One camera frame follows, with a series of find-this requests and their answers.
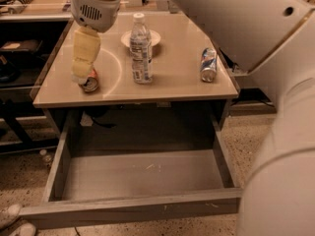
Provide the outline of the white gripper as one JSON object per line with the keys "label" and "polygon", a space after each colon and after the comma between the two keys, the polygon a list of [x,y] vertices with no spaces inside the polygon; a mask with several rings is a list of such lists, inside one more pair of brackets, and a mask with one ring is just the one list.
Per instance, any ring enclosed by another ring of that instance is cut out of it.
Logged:
{"label": "white gripper", "polygon": [[83,85],[100,51],[97,32],[106,32],[116,21],[120,0],[71,0],[71,13],[82,27],[74,31],[72,80]]}

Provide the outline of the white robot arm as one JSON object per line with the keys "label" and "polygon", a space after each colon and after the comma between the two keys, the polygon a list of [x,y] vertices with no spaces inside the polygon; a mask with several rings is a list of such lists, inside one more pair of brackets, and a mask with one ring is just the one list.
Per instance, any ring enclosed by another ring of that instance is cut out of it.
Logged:
{"label": "white robot arm", "polygon": [[278,114],[242,193],[238,236],[315,236],[315,12],[304,0],[171,0]]}

